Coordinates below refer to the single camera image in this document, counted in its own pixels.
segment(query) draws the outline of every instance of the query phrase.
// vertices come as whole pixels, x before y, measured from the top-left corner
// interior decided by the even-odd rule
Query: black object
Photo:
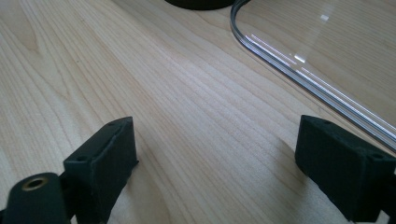
[[[234,0],[165,0],[166,2],[186,9],[192,10],[213,10],[228,7]]]
[[[295,160],[348,220],[394,220],[396,159],[324,119],[302,116]]]
[[[64,173],[32,175],[15,185],[0,223],[106,223],[138,164],[131,117],[109,122],[64,161]]]

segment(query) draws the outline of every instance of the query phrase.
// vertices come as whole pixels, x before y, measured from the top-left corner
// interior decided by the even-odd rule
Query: light wood tabletop
[[[109,223],[347,223],[294,162],[300,116],[373,141],[240,46],[229,14],[1,0],[1,208],[19,180],[59,175],[104,124],[133,116],[140,163]]]

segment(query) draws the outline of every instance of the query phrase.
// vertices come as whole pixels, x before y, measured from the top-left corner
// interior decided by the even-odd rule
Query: wooden table
[[[347,223],[295,165],[302,114],[371,141],[234,39],[229,8],[0,2],[0,204],[105,123],[141,161],[109,223]]]

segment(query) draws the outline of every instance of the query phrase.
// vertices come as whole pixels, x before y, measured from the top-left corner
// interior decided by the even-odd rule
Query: transparent plastic strip
[[[376,141],[396,153],[396,129],[367,110],[345,94],[310,73],[307,70],[293,70],[287,63],[276,57],[273,53],[262,48],[254,41],[254,36],[243,35],[236,26],[238,10],[250,0],[236,0],[231,9],[231,28],[236,39],[255,55],[271,64],[275,69],[300,87],[319,98],[331,109],[348,119],[354,125],[371,135]]]

